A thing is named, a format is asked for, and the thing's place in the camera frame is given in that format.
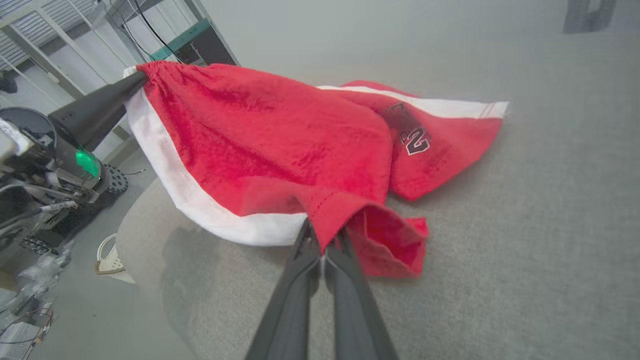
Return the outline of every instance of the printed number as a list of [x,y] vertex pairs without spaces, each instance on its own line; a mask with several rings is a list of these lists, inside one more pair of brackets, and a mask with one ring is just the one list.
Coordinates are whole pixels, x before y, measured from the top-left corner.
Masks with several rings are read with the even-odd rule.
[[409,153],[409,156],[418,154],[423,151],[427,151],[429,149],[429,139],[424,138],[425,130],[423,127],[418,127],[413,130],[409,136],[407,136],[407,140],[409,143],[406,144],[406,151]]

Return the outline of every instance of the red fabric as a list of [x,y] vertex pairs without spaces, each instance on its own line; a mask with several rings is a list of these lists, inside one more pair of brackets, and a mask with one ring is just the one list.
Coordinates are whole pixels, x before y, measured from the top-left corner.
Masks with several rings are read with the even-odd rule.
[[[347,225],[369,275],[422,271],[426,220],[386,208],[387,191],[407,199],[431,191],[478,159],[501,124],[442,120],[407,104],[398,109],[384,95],[320,90],[230,65],[158,61],[138,69],[203,190],[239,216],[306,212],[322,250]],[[409,156],[402,132],[420,125],[431,147]]]

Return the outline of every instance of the white bag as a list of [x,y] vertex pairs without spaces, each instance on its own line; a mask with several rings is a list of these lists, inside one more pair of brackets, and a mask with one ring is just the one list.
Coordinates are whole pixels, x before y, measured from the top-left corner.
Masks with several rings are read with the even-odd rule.
[[[122,261],[118,257],[118,251],[116,250],[115,238],[117,233],[108,236],[106,239],[102,241],[100,246],[98,247],[97,260],[95,262],[95,273],[98,275],[108,275],[114,279],[130,282],[131,284],[135,284],[133,278],[127,273],[127,270],[124,268]],[[102,257],[102,250],[104,246],[113,240],[114,244],[107,254],[106,257]]]

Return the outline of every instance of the white stripe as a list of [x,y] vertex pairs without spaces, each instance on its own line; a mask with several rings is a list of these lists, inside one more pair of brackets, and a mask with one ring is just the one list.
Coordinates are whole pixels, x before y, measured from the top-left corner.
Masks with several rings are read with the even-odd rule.
[[397,92],[388,90],[377,90],[366,86],[319,86],[323,90],[341,90],[365,92],[368,94],[378,94],[393,97],[394,99],[404,101],[412,106],[425,111],[431,115],[442,118],[461,118],[469,117],[475,119],[484,118],[502,118],[507,110],[509,103],[507,101],[500,102],[474,102],[474,101],[458,101],[458,100],[442,100],[442,99],[420,99],[411,97]]
[[226,240],[256,246],[291,245],[306,213],[252,214],[239,217],[218,204],[184,167],[144,90],[125,103],[129,123],[176,208],[207,231]]

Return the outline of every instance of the floor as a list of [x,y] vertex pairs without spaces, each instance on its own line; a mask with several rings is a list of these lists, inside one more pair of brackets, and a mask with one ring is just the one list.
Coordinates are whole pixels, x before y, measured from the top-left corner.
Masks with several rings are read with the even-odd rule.
[[135,285],[93,272],[100,242],[117,232],[129,208],[156,178],[141,151],[120,168],[125,173],[147,171],[129,176],[129,189],[76,236],[72,262],[51,291],[58,318],[29,360],[194,359],[155,302],[147,301]]

